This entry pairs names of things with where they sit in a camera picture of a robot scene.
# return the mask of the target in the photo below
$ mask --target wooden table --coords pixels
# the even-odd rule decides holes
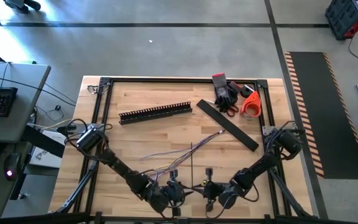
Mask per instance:
[[[80,95],[75,108],[74,118],[81,118],[86,122],[91,121],[96,96],[90,94],[86,86],[97,85],[100,77],[85,76],[81,85]],[[276,125],[282,125],[291,120],[285,87],[281,79],[267,79],[270,99],[273,108]],[[108,122],[113,125],[106,135],[110,140],[111,149],[131,169],[147,170],[158,168],[171,163],[181,154],[168,154],[152,157],[139,161],[141,157],[157,152],[168,152],[176,149],[185,149],[191,143],[195,144],[206,136],[222,129],[208,115],[197,106],[200,99],[214,100],[214,89],[211,84],[195,83],[114,83],[110,103]],[[150,108],[154,106],[169,105],[191,101],[193,113],[180,114],[169,118],[155,119],[140,123],[121,126],[119,113]],[[239,98],[238,107],[244,99]],[[99,111],[98,122],[101,122],[103,106]],[[245,119],[238,114],[230,120],[256,140],[260,146],[252,152],[241,144],[229,133],[221,134],[201,147],[193,156],[194,184],[199,184],[206,178],[205,168],[214,168],[213,181],[228,182],[234,173],[243,167],[249,167],[263,154],[262,135],[258,119]],[[71,146],[67,146],[63,155],[61,168],[50,203],[50,211],[59,208],[77,186],[80,176],[83,156]],[[291,161],[283,162],[285,178],[288,188],[297,201],[308,212],[312,213],[308,189],[306,187],[300,156]],[[185,161],[178,168],[178,180],[185,185],[191,185],[190,160]],[[168,176],[159,180],[160,185],[165,185]],[[263,218],[265,214],[273,214],[272,201],[269,190],[267,174],[264,173],[255,181],[260,194],[257,202],[248,202],[237,199],[235,206],[226,210],[221,217],[224,218]],[[278,189],[280,211],[283,211],[281,193]],[[88,189],[81,203],[81,210],[85,209],[85,201]],[[247,197],[255,198],[256,192],[252,189]],[[181,207],[184,217],[204,218],[206,199],[198,193],[193,193],[186,198]],[[209,216],[215,216],[221,210],[221,206],[215,203],[214,210]],[[108,166],[100,165],[92,214],[102,212],[103,216],[120,217],[160,217],[145,201],[140,201],[126,185],[123,178],[119,177]],[[171,216],[171,210],[166,209],[164,214]]]

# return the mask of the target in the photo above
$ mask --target desk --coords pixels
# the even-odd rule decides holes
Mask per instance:
[[[90,94],[86,86],[97,85],[99,79],[100,77],[83,78],[74,118],[81,118],[87,123],[91,121],[96,96]],[[279,126],[291,120],[285,87],[281,79],[268,79],[268,85],[274,119],[276,125]],[[113,128],[106,133],[111,149],[134,170],[142,171],[157,168],[172,162],[179,155],[169,154],[142,162],[139,159],[156,152],[184,149],[189,147],[191,142],[194,144],[207,135],[222,129],[196,106],[196,103],[202,98],[206,100],[215,98],[212,84],[114,83],[107,120],[107,123],[112,124]],[[125,126],[118,123],[119,113],[184,101],[191,101],[192,114],[181,114]],[[244,99],[239,99],[238,106],[243,101]],[[102,114],[103,106],[99,111],[98,122],[101,122]],[[237,170],[250,166],[262,156],[263,147],[259,120],[248,120],[239,115],[230,118],[230,120],[256,140],[260,144],[259,148],[252,152],[229,133],[215,137],[195,152],[193,156],[194,184],[199,184],[206,178],[206,167],[214,168],[213,181],[227,182]],[[50,204],[50,211],[59,208],[77,186],[82,161],[83,156],[79,152],[70,146],[66,147]],[[291,161],[284,161],[283,166],[288,188],[303,208],[308,213],[312,213],[300,156]],[[179,181],[185,185],[191,185],[190,160],[185,161],[178,168],[178,174]],[[166,176],[160,178],[160,185],[165,185],[167,179]],[[250,203],[237,199],[235,206],[226,210],[221,217],[263,218],[265,214],[272,215],[272,201],[267,174],[264,173],[258,177],[255,184],[260,193],[258,202]],[[85,189],[81,211],[85,207],[87,192],[88,189]],[[255,196],[255,190],[251,190],[247,194],[249,198],[255,198]],[[185,204],[181,207],[181,213],[184,217],[204,218],[205,204],[206,199],[198,193],[193,193],[186,198]],[[280,199],[279,207],[280,211],[283,211],[283,203]],[[221,206],[215,203],[214,211],[211,212],[210,216],[215,216],[220,209]],[[160,217],[147,202],[140,201],[131,193],[124,179],[102,164],[98,171],[91,213],[95,214],[96,212],[102,212],[103,216]],[[170,210],[167,209],[164,214],[169,217],[171,215]]]
[[[6,63],[0,63],[0,78]],[[49,75],[49,65],[11,63],[7,66],[5,79],[25,83],[42,89]],[[16,99],[7,118],[0,118],[0,142],[18,142],[34,109],[41,90],[4,81],[5,87],[16,87]]]

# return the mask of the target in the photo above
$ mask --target orange and black striped tape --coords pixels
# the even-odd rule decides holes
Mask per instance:
[[[299,85],[298,77],[296,75],[292,57],[289,52],[285,52],[285,60],[287,61],[288,71],[290,72],[292,87],[293,87],[293,91],[295,92],[296,103],[298,104],[298,109],[301,114],[303,127],[306,131],[306,138],[308,140],[308,145],[311,153],[311,158],[313,160],[314,170],[316,171],[318,177],[324,177],[323,165],[321,164],[316,141],[314,140],[313,130],[310,124],[308,111],[306,110],[305,102],[303,101],[301,87]]]
[[[326,53],[323,53],[324,55],[324,58],[326,59],[326,63],[327,63],[327,67],[329,69],[329,72],[334,80],[334,84],[335,84],[335,87],[336,87],[336,91],[338,92],[338,95],[339,95],[339,99],[341,99],[341,103],[342,103],[342,106],[343,106],[343,110],[345,111],[346,113],[346,117],[347,117],[347,120],[349,121],[349,124],[351,125],[351,128],[352,128],[352,131],[353,131],[353,135],[354,135],[354,138],[356,139],[356,142],[357,142],[357,145],[358,145],[358,136],[357,136],[357,132],[356,132],[356,129],[353,125],[353,122],[351,120],[351,117],[349,116],[349,112],[347,111],[347,108],[346,108],[346,105],[345,105],[345,102],[343,100],[343,96],[342,96],[342,93],[341,93],[341,90],[339,89],[338,87],[338,84],[337,84],[337,81],[336,81],[336,78],[335,78],[335,75],[334,75],[334,71],[333,71],[333,68],[328,60],[328,57],[327,57],[327,54]]]

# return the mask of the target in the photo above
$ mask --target concrete floor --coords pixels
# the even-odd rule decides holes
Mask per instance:
[[[41,12],[15,14],[0,1],[4,22],[84,23],[252,23],[268,24],[263,1],[251,0],[84,0],[39,1]],[[270,0],[277,24],[325,24],[327,0]],[[283,51],[326,52],[344,101],[358,132],[358,59],[349,41],[334,39],[325,28],[279,28]],[[358,55],[358,34],[352,43]],[[73,100],[83,75],[283,78],[269,27],[0,27],[0,56],[5,60],[35,60],[52,66],[47,83]],[[74,108],[41,94],[45,110],[61,105],[63,119]],[[41,124],[53,124],[44,118]],[[46,177],[53,183],[54,179]],[[358,222],[358,180],[319,180],[328,217]],[[44,184],[50,189],[53,184]],[[48,204],[51,191],[32,197]],[[7,214],[47,212],[47,206]]]

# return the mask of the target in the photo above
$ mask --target black floor mat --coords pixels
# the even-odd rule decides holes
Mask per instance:
[[[314,169],[325,179],[358,179],[358,138],[326,54],[285,53]]]

